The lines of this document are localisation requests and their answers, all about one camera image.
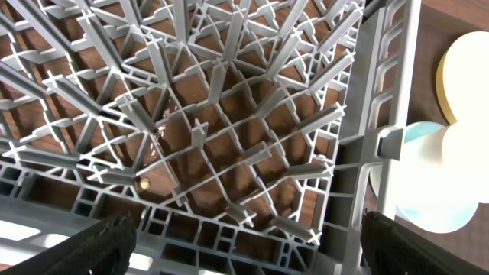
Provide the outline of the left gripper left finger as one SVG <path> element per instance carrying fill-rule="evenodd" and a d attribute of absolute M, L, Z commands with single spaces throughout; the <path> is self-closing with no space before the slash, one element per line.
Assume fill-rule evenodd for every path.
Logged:
<path fill-rule="evenodd" d="M 7 275 L 121 275 L 136 247 L 136 227 L 120 212 L 6 270 Z"/>

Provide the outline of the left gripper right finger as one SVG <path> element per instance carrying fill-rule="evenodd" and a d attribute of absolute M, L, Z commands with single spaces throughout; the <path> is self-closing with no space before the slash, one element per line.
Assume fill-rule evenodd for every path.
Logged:
<path fill-rule="evenodd" d="M 376 211 L 363 214 L 361 246 L 373 275 L 488 275 Z"/>

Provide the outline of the white plastic cup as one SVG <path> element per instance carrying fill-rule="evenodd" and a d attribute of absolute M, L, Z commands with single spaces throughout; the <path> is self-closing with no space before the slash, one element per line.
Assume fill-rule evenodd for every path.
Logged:
<path fill-rule="evenodd" d="M 409 125 L 394 186 L 405 209 L 487 203 L 488 131 L 462 122 Z"/>

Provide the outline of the light blue saucer plate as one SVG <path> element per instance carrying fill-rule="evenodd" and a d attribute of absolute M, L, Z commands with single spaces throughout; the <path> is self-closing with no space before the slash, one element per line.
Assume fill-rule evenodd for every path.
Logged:
<path fill-rule="evenodd" d="M 445 234 L 459 230 L 474 216 L 480 203 L 445 205 L 435 209 L 405 209 L 397 205 L 396 216 L 432 233 Z"/>

